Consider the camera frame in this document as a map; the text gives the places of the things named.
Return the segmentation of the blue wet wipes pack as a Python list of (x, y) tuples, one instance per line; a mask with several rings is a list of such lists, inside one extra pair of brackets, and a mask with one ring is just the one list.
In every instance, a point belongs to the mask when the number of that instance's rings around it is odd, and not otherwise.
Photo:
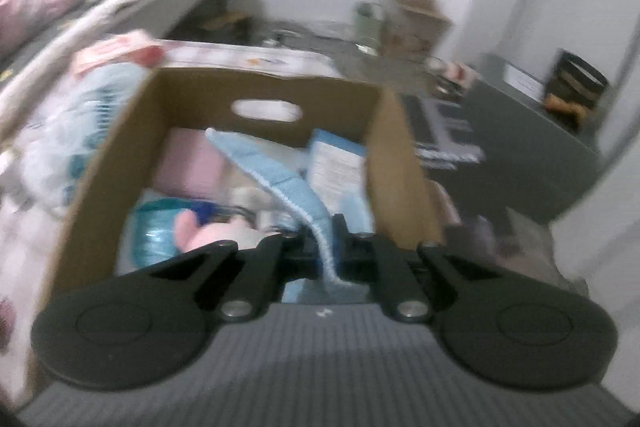
[(219, 206), (208, 200), (163, 197), (145, 202), (134, 210), (131, 257), (138, 269), (178, 256), (174, 222), (183, 210), (193, 211), (196, 214), (196, 224), (205, 225), (216, 216)]

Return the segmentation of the light blue towel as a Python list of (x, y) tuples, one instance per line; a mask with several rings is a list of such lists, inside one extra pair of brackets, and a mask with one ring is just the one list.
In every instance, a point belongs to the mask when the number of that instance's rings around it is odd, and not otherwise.
[(322, 285), (333, 299), (360, 299), (367, 289), (358, 283), (347, 282), (337, 273), (334, 258), (334, 230), (332, 216), (319, 196), (298, 173), (236, 132), (205, 130), (207, 140), (311, 231), (318, 245)]

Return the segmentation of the pink white plush toy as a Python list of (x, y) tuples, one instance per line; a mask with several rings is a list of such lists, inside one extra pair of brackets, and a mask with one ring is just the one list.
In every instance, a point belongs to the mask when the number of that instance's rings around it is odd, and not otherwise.
[(220, 242), (232, 241), (240, 249), (255, 248), (268, 233), (259, 231), (245, 217), (234, 215), (227, 222), (201, 225), (192, 210), (183, 210), (174, 221), (174, 242), (178, 251), (188, 253), (195, 249)]

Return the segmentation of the dark grey cabinet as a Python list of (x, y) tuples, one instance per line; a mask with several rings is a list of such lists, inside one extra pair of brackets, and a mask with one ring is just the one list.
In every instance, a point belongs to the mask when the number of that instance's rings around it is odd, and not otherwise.
[(599, 170), (590, 138), (570, 132), (533, 100), (538, 80), (495, 55), (469, 88), (436, 72), (419, 153), (428, 171), (472, 213), (511, 208), (548, 225), (584, 196)]

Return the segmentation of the pink box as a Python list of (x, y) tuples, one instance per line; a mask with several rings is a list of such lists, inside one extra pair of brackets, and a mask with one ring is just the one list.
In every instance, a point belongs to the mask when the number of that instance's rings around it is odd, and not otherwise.
[(172, 128), (151, 186), (168, 196), (216, 199), (226, 171), (227, 159), (209, 143), (203, 130)]

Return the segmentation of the white translucent plastic bag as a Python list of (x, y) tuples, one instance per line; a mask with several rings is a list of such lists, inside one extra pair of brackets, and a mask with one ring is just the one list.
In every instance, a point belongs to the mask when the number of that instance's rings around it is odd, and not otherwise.
[(65, 215), (90, 160), (148, 75), (149, 69), (130, 62), (93, 69), (70, 89), (38, 138), (26, 147), (22, 181), (29, 195), (52, 215)]

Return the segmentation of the black waste basket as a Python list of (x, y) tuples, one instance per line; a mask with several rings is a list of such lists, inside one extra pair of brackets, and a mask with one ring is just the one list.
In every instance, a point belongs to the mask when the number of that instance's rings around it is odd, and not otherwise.
[(542, 106), (561, 126), (577, 133), (609, 85), (602, 72), (580, 56), (562, 50), (544, 86)]

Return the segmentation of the blue white paper box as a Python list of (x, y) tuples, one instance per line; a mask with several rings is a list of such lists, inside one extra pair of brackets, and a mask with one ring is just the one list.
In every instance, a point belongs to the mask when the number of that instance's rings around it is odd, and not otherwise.
[(366, 194), (367, 147), (314, 129), (308, 144), (306, 180), (331, 216), (342, 215), (352, 234), (374, 233)]

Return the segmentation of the pink red wipes pack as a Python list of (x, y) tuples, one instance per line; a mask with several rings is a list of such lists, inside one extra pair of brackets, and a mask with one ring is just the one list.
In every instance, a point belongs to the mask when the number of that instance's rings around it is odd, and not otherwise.
[(98, 67), (130, 62), (146, 68), (153, 68), (164, 58), (162, 44), (144, 30), (133, 30), (93, 43), (76, 52), (70, 62), (73, 76), (84, 77)]

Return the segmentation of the small brown cardboard box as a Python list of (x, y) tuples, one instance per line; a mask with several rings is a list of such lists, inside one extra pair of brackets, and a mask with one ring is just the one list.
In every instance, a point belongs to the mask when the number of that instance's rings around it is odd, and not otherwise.
[(384, 0), (383, 8), (383, 52), (389, 56), (430, 55), (451, 26), (437, 0)]

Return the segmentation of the green bottle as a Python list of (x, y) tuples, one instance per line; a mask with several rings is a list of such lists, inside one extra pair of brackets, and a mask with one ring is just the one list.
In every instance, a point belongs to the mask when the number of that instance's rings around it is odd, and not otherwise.
[(378, 56), (382, 46), (385, 14), (382, 5), (360, 2), (355, 12), (355, 43), (361, 52)]

